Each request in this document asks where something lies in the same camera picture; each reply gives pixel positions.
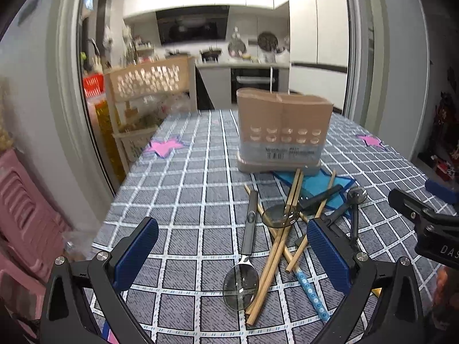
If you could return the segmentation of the person's right hand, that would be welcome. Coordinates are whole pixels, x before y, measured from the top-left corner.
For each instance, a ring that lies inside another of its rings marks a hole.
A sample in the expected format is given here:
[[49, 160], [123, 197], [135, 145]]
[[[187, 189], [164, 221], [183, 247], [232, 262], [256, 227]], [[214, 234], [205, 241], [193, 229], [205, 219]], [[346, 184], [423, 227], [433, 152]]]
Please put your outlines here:
[[447, 266], [439, 268], [433, 298], [434, 325], [446, 331], [458, 323], [458, 271]]

